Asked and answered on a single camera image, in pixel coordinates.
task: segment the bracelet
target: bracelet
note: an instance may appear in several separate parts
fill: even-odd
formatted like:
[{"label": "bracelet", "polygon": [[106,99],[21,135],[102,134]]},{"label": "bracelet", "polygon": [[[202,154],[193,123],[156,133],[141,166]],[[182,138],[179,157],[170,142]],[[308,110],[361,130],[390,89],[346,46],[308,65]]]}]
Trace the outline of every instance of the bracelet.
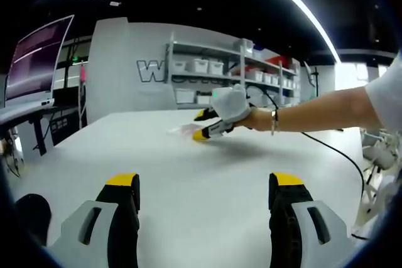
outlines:
[{"label": "bracelet", "polygon": [[278,128],[278,110],[275,109],[271,112],[272,117],[272,126],[271,126],[271,135],[274,135],[275,130]]}]

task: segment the desk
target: desk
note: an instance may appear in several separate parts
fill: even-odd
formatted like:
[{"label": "desk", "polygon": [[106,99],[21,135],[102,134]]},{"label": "desk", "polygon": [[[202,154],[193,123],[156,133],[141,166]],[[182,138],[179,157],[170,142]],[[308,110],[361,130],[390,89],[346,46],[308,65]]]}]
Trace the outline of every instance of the desk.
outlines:
[{"label": "desk", "polygon": [[[94,200],[116,173],[141,181],[140,267],[267,268],[268,177],[299,176],[350,228],[361,194],[348,160],[299,133],[239,128],[206,143],[166,132],[192,121],[197,110],[109,115],[55,146],[22,177],[16,199],[43,195],[52,209],[51,245],[60,224]],[[312,133],[362,164],[359,130]]]}]

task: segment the monitor screen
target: monitor screen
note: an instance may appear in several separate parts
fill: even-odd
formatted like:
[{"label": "monitor screen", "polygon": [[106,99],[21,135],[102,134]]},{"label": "monitor screen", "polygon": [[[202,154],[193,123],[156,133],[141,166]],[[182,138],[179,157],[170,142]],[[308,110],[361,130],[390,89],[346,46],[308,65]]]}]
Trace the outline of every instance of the monitor screen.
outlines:
[{"label": "monitor screen", "polygon": [[73,16],[46,24],[17,44],[8,73],[6,100],[52,91],[58,54]]}]

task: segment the ceiling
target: ceiling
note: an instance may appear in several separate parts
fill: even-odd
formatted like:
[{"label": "ceiling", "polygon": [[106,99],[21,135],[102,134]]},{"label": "ceiling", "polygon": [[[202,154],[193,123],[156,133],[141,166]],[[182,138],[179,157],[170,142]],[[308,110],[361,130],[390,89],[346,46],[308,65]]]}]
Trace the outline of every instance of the ceiling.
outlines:
[{"label": "ceiling", "polygon": [[[110,1],[121,3],[110,6]],[[303,0],[336,48],[394,52],[396,45],[373,0]],[[19,38],[75,14],[69,38],[91,35],[98,19],[175,23],[249,38],[270,50],[304,60],[327,45],[290,0],[5,0],[0,72],[7,72]]]}]

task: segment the shelving unit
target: shelving unit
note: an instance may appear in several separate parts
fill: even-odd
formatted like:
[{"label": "shelving unit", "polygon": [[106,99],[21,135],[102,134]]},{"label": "shelving unit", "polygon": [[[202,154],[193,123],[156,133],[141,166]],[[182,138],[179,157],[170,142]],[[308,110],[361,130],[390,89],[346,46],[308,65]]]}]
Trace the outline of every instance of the shelving unit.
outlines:
[{"label": "shelving unit", "polygon": [[[195,58],[208,58],[220,60],[224,63],[223,75],[213,75],[209,73],[194,73],[194,72],[182,72],[177,73],[173,71],[172,64],[173,56],[185,55],[193,56]],[[240,66],[240,75],[230,75],[230,65],[238,64]],[[271,83],[258,82],[246,78],[246,66],[254,66],[262,71],[277,74],[279,77],[279,85],[273,85]],[[172,33],[170,42],[166,45],[166,75],[165,82],[170,84],[178,83],[175,78],[188,78],[188,79],[202,79],[202,80],[220,80],[220,85],[232,85],[239,82],[241,85],[247,87],[248,84],[257,85],[261,90],[268,92],[278,93],[280,96],[278,99],[278,105],[284,105],[284,91],[286,95],[294,94],[293,88],[283,86],[283,79],[285,77],[292,78],[298,76],[298,73],[287,68],[283,68],[280,62],[279,65],[272,64],[270,62],[258,60],[257,58],[251,58],[246,56],[245,51],[225,49],[215,46],[203,45],[198,43],[187,43],[184,41],[175,40]],[[178,104],[179,109],[202,109],[208,107],[203,104]]]}]

